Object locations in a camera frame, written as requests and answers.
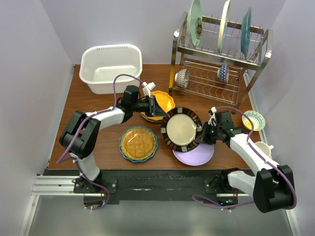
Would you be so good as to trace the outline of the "yellow dotted scalloped plate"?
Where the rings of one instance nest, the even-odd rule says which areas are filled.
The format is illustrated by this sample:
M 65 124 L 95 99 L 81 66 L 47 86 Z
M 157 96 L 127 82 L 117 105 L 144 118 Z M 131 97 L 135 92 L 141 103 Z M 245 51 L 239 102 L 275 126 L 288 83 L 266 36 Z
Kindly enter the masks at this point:
M 173 98 L 166 92 L 156 90 L 152 91 L 151 95 L 154 95 L 159 106 L 165 111 L 169 112 L 173 108 L 175 108 L 175 102 Z

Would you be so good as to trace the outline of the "black rimmed checkered plate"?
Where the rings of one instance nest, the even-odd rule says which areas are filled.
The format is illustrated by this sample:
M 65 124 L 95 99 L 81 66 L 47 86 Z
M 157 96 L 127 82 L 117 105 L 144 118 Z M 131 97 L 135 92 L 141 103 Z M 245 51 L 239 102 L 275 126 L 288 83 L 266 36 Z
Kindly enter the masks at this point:
M 197 124 L 202 124 L 199 116 L 185 107 L 176 107 L 161 121 L 160 133 L 165 143 L 175 151 L 188 152 L 194 148 L 197 138 Z

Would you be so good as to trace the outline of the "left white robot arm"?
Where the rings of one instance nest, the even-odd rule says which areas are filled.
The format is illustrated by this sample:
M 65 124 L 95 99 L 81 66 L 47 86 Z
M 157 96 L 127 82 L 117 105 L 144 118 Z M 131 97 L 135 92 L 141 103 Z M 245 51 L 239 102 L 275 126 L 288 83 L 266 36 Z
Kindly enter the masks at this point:
M 139 87 L 127 86 L 112 107 L 90 114 L 76 111 L 71 116 L 59 139 L 65 151 L 58 162 L 64 161 L 65 155 L 70 154 L 80 172 L 77 178 L 80 187 L 91 193 L 105 190 L 101 171 L 93 156 L 100 130 L 127 122 L 134 112 L 143 112 L 149 117 L 166 116 L 167 111 L 154 95 L 140 97 L 139 94 Z

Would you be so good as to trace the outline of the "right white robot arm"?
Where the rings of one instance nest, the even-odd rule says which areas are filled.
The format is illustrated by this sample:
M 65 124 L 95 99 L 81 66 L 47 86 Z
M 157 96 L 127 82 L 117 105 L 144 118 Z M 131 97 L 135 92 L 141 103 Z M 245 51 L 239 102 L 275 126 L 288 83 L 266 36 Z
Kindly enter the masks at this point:
M 249 166 L 252 175 L 238 168 L 222 170 L 215 179 L 224 193 L 238 189 L 253 198 L 252 203 L 263 213 L 278 209 L 294 209 L 297 196 L 293 171 L 288 165 L 279 165 L 251 140 L 251 133 L 235 127 L 229 107 L 212 107 L 210 119 L 204 123 L 199 143 L 214 145 L 220 140 L 236 152 Z

